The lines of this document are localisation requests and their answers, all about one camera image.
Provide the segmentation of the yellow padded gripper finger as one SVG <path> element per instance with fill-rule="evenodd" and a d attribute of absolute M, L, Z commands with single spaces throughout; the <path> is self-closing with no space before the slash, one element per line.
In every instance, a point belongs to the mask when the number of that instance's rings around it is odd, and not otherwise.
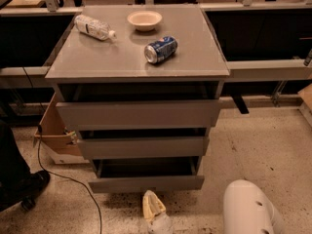
<path fill-rule="evenodd" d="M 142 199 L 143 217 L 151 222 L 157 215 L 166 211 L 165 205 L 158 196 L 151 190 L 147 190 Z"/>

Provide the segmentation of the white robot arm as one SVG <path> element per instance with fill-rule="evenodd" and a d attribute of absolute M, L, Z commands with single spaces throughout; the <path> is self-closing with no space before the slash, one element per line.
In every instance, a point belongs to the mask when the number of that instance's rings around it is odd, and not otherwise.
<path fill-rule="evenodd" d="M 148 234 L 174 234 L 174 225 L 158 196 L 147 190 L 142 199 Z M 234 180 L 223 196 L 224 234 L 285 234 L 279 211 L 264 192 L 247 180 Z"/>

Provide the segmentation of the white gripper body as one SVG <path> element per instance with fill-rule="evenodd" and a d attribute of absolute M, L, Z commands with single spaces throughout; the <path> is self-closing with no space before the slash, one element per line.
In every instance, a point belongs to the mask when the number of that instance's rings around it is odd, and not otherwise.
<path fill-rule="evenodd" d="M 174 234 L 172 219 L 166 214 L 156 215 L 152 222 L 147 224 L 148 234 Z"/>

